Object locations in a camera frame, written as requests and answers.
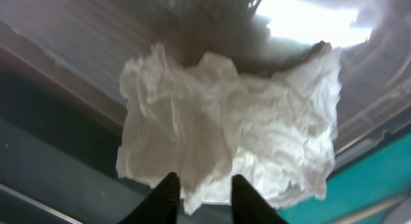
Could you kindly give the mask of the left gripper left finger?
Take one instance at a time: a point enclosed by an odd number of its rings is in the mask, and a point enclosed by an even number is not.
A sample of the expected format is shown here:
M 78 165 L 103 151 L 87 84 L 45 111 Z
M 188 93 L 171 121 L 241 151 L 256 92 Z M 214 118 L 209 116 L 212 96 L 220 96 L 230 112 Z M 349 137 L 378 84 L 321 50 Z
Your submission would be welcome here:
M 119 224 L 176 224 L 180 207 L 180 178 L 171 172 Z

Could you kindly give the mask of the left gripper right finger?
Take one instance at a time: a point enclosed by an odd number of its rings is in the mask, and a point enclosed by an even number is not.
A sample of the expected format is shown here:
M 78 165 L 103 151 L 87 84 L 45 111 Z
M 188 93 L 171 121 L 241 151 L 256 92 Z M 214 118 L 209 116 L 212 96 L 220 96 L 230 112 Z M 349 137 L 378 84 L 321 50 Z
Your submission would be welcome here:
M 288 224 L 242 175 L 232 177 L 231 211 L 234 224 Z

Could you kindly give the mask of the white napkin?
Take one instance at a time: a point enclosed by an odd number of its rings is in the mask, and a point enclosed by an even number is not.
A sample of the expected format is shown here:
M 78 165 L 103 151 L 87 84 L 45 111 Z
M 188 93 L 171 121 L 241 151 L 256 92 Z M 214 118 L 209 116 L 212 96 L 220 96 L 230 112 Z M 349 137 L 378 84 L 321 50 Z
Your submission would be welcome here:
M 228 204 L 234 175 L 273 208 L 323 199 L 335 167 L 339 72 L 330 44 L 268 78 L 239 74 L 214 53 L 184 67 L 155 45 L 119 79 L 127 116 L 118 176 L 155 187 L 175 172 L 187 214 Z

